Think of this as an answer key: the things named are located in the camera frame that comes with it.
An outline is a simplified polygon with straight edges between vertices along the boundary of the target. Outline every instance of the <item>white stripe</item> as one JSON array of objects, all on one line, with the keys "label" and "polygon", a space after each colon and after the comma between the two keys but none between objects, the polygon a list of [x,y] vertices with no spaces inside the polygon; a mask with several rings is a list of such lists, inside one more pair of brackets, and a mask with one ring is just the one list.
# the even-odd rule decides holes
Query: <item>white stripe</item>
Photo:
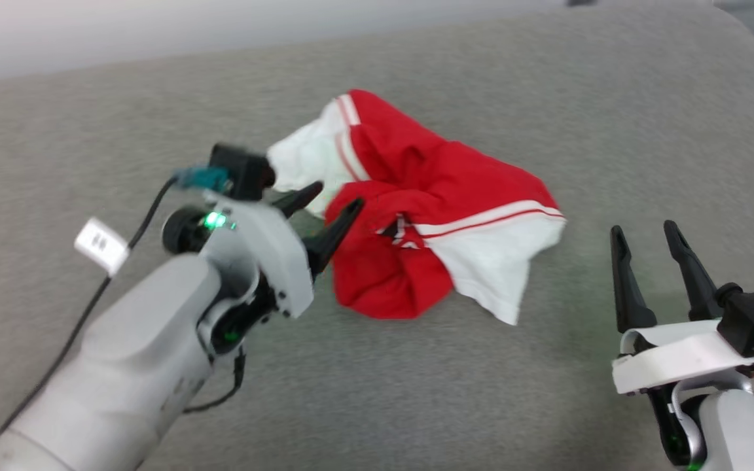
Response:
[{"label": "white stripe", "polygon": [[485,224],[498,218],[510,217],[524,211],[532,211],[532,209],[539,209],[549,215],[556,215],[556,217],[562,217],[563,215],[557,209],[548,208],[548,206],[541,205],[535,200],[522,200],[499,206],[499,208],[488,209],[487,211],[472,215],[471,217],[461,218],[448,224],[415,224],[415,229],[422,236],[433,236],[445,232],[453,232],[453,230],[463,229],[464,227],[478,226],[478,224]]},{"label": "white stripe", "polygon": [[359,120],[357,107],[354,107],[353,105],[353,98],[346,93],[345,95],[340,96],[339,99],[341,100],[343,107],[345,107],[345,113],[348,114],[348,119],[351,120],[351,126],[360,125],[362,122]]},{"label": "white stripe", "polygon": [[365,167],[360,163],[357,153],[354,152],[353,144],[351,143],[351,133],[349,131],[342,132],[342,136],[339,140],[342,142],[342,153],[344,154],[339,157],[348,161],[348,165],[351,166],[353,174],[356,175],[359,180],[371,180],[368,172],[365,171]]}]

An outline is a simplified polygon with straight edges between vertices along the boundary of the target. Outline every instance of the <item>black cable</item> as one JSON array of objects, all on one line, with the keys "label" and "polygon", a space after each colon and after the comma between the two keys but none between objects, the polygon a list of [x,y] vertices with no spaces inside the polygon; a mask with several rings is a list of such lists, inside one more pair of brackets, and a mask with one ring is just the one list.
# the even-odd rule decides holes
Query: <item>black cable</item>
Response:
[{"label": "black cable", "polygon": [[[147,211],[147,214],[144,216],[144,220],[141,221],[141,225],[138,226],[138,231],[135,232],[135,235],[132,236],[132,239],[130,239],[130,243],[126,246],[129,248],[130,251],[134,249],[135,245],[138,244],[138,241],[140,241],[141,236],[144,235],[145,230],[147,230],[147,227],[150,226],[150,222],[153,220],[153,215],[156,214],[156,209],[159,207],[159,203],[162,203],[162,198],[164,198],[165,193],[168,193],[168,190],[170,190],[170,187],[173,186],[173,184],[176,183],[176,177],[171,177],[168,179],[167,182],[165,182],[165,185],[162,186],[162,189],[159,190],[159,193],[156,195],[156,199],[153,200],[152,205],[150,205],[150,209]],[[45,388],[45,385],[48,384],[48,380],[51,379],[51,376],[54,375],[54,372],[57,372],[57,369],[60,367],[60,364],[63,363],[63,360],[65,360],[66,355],[69,354],[69,350],[71,349],[72,345],[75,344],[75,340],[77,340],[78,334],[80,334],[81,329],[83,328],[83,325],[86,324],[87,318],[89,318],[89,314],[92,313],[92,310],[95,308],[95,305],[98,304],[98,300],[101,299],[101,296],[104,294],[105,291],[107,291],[107,287],[110,286],[110,281],[112,281],[113,278],[107,276],[104,278],[104,281],[101,281],[101,285],[98,287],[98,289],[95,291],[95,294],[92,295],[92,299],[90,299],[89,304],[86,305],[86,309],[83,310],[83,313],[81,313],[81,318],[77,319],[77,324],[75,324],[75,327],[72,329],[71,334],[69,334],[68,339],[65,341],[65,345],[63,345],[63,349],[57,354],[57,358],[54,359],[54,362],[51,364],[51,367],[48,368],[47,372],[43,375],[43,377],[39,380],[39,382],[34,385],[33,389],[30,391],[30,393],[25,396],[25,398],[22,400],[21,403],[19,403],[18,406],[16,406],[16,409],[11,412],[11,415],[8,416],[8,419],[4,421],[2,426],[0,427],[0,435],[2,435],[6,430],[8,430],[8,427],[11,426],[13,421],[16,420],[17,417],[19,417],[19,414],[21,414],[27,405],[29,405],[32,400],[39,394],[39,391],[42,391],[43,388]]]},{"label": "black cable", "polygon": [[230,399],[231,396],[234,396],[234,394],[237,393],[237,391],[240,389],[240,385],[243,384],[243,370],[246,367],[246,354],[243,352],[243,346],[239,346],[238,348],[240,349],[240,352],[238,353],[237,358],[234,359],[233,387],[231,387],[228,393],[223,394],[220,399],[212,400],[212,402],[206,402],[206,404],[199,406],[186,408],[184,411],[182,411],[183,414],[194,414],[196,412],[207,411],[210,408],[216,408],[216,406],[219,406],[222,403],[226,402],[228,399]]}]

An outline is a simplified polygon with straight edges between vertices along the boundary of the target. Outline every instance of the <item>gray couch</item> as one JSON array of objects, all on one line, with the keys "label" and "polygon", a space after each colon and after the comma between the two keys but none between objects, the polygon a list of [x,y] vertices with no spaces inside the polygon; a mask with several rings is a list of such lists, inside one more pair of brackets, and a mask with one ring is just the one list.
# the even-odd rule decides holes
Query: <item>gray couch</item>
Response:
[{"label": "gray couch", "polygon": [[[130,235],[171,170],[220,140],[264,149],[351,87],[547,182],[569,226],[533,263],[520,325],[455,294],[415,321],[366,319],[326,275],[305,316],[251,335],[242,391],[181,418],[145,468],[670,469],[647,400],[611,382],[609,229],[662,322],[688,308],[665,218],[716,283],[754,289],[754,38],[692,4],[1,81],[0,421],[101,279],[72,250],[90,215]],[[165,258],[154,228],[101,306]]]}]

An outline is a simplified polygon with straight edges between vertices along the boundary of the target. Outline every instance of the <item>teal connector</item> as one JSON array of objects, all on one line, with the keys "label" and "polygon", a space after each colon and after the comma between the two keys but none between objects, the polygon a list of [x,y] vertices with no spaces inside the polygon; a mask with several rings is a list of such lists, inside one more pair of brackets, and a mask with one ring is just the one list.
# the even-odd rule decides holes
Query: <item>teal connector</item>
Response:
[{"label": "teal connector", "polygon": [[174,172],[179,188],[206,188],[206,190],[224,193],[230,190],[232,182],[228,179],[228,170],[222,167],[188,167]]}]

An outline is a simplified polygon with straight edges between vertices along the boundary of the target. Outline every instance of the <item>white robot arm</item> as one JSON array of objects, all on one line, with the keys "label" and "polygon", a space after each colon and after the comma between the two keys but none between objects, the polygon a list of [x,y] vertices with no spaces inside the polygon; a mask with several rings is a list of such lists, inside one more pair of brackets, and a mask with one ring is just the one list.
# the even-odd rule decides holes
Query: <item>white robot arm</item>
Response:
[{"label": "white robot arm", "polygon": [[194,411],[189,402],[216,364],[236,362],[239,382],[249,329],[273,313],[297,318],[311,304],[312,283],[362,201],[300,239],[287,218],[322,184],[272,205],[252,201],[272,182],[249,181],[246,173],[253,164],[263,170],[254,174],[268,173],[268,165],[215,147],[221,159],[224,153],[228,166],[240,167],[228,179],[239,185],[224,188],[249,201],[206,191],[206,209],[186,207],[168,218],[162,239],[177,256],[90,325],[73,360],[0,434],[0,470],[136,469],[177,417]]},{"label": "white robot arm", "polygon": [[676,223],[665,236],[679,263],[689,321],[657,325],[630,267],[624,233],[611,230],[620,355],[619,394],[646,394],[668,460],[688,471],[754,470],[754,293],[715,289]]}]

